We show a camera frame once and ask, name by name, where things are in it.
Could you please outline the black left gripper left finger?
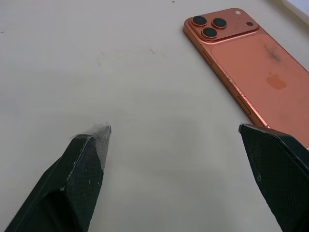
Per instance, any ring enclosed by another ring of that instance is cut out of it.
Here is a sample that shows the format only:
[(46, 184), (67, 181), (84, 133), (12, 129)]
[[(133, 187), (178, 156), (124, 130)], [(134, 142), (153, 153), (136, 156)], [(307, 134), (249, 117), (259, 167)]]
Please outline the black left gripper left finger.
[(74, 136), (40, 177), (8, 232), (86, 232), (100, 193), (112, 128), (95, 125)]

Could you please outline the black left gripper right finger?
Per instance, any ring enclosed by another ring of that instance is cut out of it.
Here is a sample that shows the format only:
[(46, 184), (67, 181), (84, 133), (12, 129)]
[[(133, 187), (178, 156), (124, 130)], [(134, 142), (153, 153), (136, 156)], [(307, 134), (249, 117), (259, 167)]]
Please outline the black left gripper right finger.
[(255, 181), (284, 232), (309, 230), (309, 152), (294, 137), (240, 124)]

